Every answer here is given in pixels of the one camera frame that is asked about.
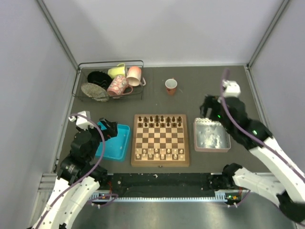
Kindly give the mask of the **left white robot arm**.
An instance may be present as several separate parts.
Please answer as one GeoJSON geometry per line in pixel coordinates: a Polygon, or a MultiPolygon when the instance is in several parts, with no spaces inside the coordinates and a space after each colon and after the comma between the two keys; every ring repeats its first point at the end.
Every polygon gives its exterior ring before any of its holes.
{"type": "Polygon", "coordinates": [[[97,190],[108,184],[108,171],[92,164],[100,145],[118,134],[117,122],[100,118],[100,125],[83,114],[69,118],[78,132],[71,143],[69,155],[61,162],[51,196],[34,229],[69,229],[76,217],[97,190]]]}

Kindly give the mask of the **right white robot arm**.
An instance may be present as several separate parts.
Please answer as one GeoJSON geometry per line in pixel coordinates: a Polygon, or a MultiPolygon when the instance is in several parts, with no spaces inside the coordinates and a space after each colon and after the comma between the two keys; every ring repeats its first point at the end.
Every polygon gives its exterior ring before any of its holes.
{"type": "Polygon", "coordinates": [[[220,123],[232,139],[261,161],[275,181],[263,178],[237,163],[226,165],[222,182],[226,188],[244,187],[272,202],[295,223],[305,222],[305,174],[281,149],[273,133],[248,116],[237,97],[206,95],[201,117],[220,123]]]}

